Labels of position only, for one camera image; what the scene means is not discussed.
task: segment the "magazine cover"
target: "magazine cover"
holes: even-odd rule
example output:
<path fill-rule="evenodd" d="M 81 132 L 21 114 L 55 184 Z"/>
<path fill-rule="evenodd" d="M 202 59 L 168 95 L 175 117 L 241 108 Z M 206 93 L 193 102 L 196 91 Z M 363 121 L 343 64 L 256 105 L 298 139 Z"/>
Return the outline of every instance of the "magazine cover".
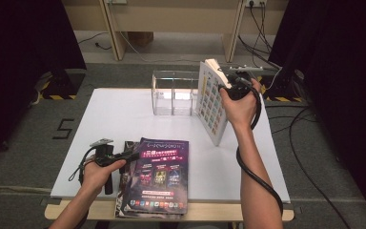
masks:
<path fill-rule="evenodd" d="M 217 146 L 224 135 L 228 123 L 218 90 L 218 85 L 226 85 L 226 82 L 221 79 L 220 73 L 215 68 L 212 68 L 208 62 L 200 63 L 196 113 L 213 144 Z"/>
<path fill-rule="evenodd" d="M 127 185 L 123 210 L 186 214 L 189 142 L 142 138 L 137 151 L 140 158 L 132 171 L 131 184 Z"/>

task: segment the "acrylic organizer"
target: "acrylic organizer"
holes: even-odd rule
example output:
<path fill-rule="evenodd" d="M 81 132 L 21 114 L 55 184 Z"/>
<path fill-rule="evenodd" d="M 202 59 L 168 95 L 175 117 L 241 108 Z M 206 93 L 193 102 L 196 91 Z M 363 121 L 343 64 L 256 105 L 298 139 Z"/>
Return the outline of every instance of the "acrylic organizer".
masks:
<path fill-rule="evenodd" d="M 154 71 L 152 109 L 154 115 L 194 115 L 198 72 Z"/>

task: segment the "right hand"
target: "right hand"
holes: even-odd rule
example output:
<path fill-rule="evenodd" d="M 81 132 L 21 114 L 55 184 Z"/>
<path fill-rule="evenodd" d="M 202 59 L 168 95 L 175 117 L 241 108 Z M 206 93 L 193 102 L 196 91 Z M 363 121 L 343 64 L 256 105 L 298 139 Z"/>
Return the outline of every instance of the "right hand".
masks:
<path fill-rule="evenodd" d="M 254 85 L 254 88 L 260 92 L 260 83 L 252 78 L 252 84 Z M 253 93 L 249 92 L 239 100 L 231 100 L 225 89 L 221 88 L 219 92 L 222 97 L 222 105 L 225 109 L 225 113 L 234 128 L 250 127 L 256 112 L 256 99 L 254 98 Z"/>

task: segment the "electrical outlet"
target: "electrical outlet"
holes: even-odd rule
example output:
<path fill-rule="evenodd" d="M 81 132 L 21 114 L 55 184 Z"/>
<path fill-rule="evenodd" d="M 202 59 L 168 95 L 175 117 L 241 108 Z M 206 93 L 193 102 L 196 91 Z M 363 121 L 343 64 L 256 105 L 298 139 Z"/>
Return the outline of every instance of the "electrical outlet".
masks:
<path fill-rule="evenodd" d="M 246 0 L 245 7 L 250 6 L 250 2 L 254 2 L 254 8 L 261 8 L 261 4 L 264 3 L 264 6 L 266 6 L 267 0 Z"/>

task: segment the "wrist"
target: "wrist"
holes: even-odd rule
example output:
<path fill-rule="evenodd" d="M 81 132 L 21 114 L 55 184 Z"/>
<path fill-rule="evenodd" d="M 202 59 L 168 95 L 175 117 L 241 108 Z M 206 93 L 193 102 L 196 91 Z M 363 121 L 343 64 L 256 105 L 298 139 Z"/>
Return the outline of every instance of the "wrist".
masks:
<path fill-rule="evenodd" d="M 102 187 L 97 188 L 88 183 L 83 183 L 81 188 L 79 189 L 78 194 L 80 193 L 81 195 L 84 195 L 84 196 L 93 196 L 96 198 L 96 196 L 99 195 L 101 191 L 102 191 Z"/>

